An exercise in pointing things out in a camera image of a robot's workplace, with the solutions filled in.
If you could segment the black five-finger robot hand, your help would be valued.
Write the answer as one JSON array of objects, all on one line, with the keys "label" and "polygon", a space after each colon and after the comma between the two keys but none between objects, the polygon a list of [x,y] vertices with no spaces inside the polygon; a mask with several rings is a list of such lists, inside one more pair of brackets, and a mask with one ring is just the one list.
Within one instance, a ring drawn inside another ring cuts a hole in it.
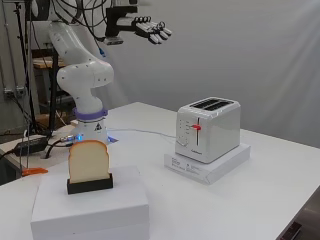
[{"label": "black five-finger robot hand", "polygon": [[163,21],[154,22],[150,16],[122,17],[117,26],[121,31],[133,32],[155,45],[167,41],[173,34]]}]

